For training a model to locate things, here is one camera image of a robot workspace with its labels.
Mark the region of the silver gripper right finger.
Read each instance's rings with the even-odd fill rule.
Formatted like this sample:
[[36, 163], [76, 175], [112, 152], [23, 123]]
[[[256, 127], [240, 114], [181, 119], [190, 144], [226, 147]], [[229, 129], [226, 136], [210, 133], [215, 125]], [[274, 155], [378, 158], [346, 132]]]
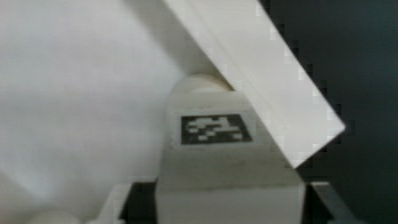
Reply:
[[307, 184], [300, 224], [368, 224], [357, 218], [329, 182]]

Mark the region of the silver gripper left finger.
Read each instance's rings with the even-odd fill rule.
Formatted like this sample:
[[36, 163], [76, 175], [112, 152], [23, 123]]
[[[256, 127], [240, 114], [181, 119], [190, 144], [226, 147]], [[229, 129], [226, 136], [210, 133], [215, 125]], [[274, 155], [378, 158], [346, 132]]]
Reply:
[[115, 185], [87, 224], [156, 224], [155, 182]]

